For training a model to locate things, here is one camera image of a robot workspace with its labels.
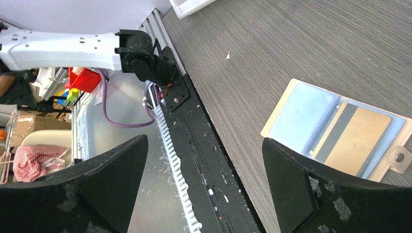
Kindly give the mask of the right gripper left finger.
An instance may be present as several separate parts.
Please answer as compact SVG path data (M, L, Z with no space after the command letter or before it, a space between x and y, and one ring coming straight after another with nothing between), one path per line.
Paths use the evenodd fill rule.
M138 135L34 182L1 185L1 232L127 232L148 147L148 137Z

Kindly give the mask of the tan card holder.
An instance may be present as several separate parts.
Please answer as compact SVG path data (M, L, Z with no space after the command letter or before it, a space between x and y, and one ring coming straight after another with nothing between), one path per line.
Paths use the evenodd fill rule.
M341 172L379 182L404 173L410 118L292 79L261 131L287 148Z

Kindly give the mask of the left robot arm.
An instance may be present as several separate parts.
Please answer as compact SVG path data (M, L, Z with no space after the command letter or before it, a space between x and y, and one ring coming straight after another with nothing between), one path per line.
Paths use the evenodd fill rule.
M134 73L142 82L167 86L177 68L157 41L140 30L105 34L46 33L0 25L0 72L35 78L42 67L101 68Z

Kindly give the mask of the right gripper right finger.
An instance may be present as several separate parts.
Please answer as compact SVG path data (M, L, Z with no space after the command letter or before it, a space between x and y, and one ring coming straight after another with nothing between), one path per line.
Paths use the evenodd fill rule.
M411 188L340 172L269 138L262 155L281 232L411 232Z

